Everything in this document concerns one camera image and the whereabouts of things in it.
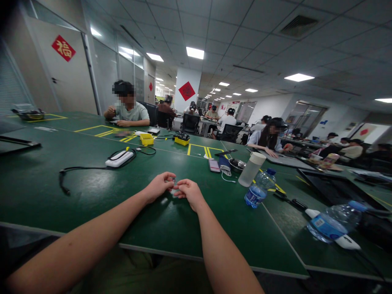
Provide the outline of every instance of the bottle label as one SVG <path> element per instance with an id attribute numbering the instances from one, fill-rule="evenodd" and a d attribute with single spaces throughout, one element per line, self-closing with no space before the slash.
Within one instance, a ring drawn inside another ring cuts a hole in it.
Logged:
<path id="1" fill-rule="evenodd" d="M 337 238 L 340 238 L 341 236 L 346 234 L 345 232 L 341 232 L 331 226 L 329 223 L 323 220 L 320 215 L 312 219 L 311 222 L 321 234 L 332 240 L 336 240 Z"/>

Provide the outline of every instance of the yellow container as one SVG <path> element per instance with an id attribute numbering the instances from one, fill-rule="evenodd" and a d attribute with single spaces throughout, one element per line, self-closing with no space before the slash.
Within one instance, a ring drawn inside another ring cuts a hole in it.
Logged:
<path id="1" fill-rule="evenodd" d="M 178 144 L 181 144 L 181 145 L 184 145 L 184 146 L 188 145 L 189 141 L 190 141 L 190 139 L 188 141 L 184 141 L 184 140 L 181 140 L 181 139 L 179 139 L 177 137 L 174 137 L 174 142 L 176 142 Z"/>
<path id="2" fill-rule="evenodd" d="M 154 145 L 154 137 L 151 134 L 140 134 L 142 145 Z"/>

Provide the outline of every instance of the white door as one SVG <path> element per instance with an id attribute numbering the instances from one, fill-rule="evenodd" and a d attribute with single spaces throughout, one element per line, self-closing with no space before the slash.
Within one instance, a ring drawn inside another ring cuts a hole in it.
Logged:
<path id="1" fill-rule="evenodd" d="M 62 110 L 97 114 L 82 34 L 34 18 L 30 21 Z"/>

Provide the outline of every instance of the metal bowl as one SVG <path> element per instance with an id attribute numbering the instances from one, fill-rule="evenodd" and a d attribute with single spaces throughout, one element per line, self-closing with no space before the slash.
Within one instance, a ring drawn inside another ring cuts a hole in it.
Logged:
<path id="1" fill-rule="evenodd" d="M 235 158 L 229 159 L 229 163 L 231 165 L 231 169 L 238 174 L 242 173 L 246 166 L 245 162 Z"/>

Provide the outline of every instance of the open laptop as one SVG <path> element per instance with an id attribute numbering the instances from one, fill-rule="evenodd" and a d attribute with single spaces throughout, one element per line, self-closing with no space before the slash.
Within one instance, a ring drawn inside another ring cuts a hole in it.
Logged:
<path id="1" fill-rule="evenodd" d="M 312 168 L 310 165 L 307 165 L 306 163 L 303 163 L 302 161 L 300 161 L 297 158 L 288 157 L 288 156 L 285 156 L 285 155 L 282 155 L 282 154 L 279 154 L 279 153 L 278 153 L 279 158 L 274 158 L 274 157 L 268 155 L 263 150 L 258 150 L 258 152 L 260 152 L 265 157 L 267 157 L 267 160 L 269 162 L 280 164 L 280 165 L 287 165 L 287 166 L 291 166 L 291 167 L 298 167 L 298 168 L 302 168 L 302 169 L 310 169 L 310 170 L 315 171 L 315 169 Z"/>

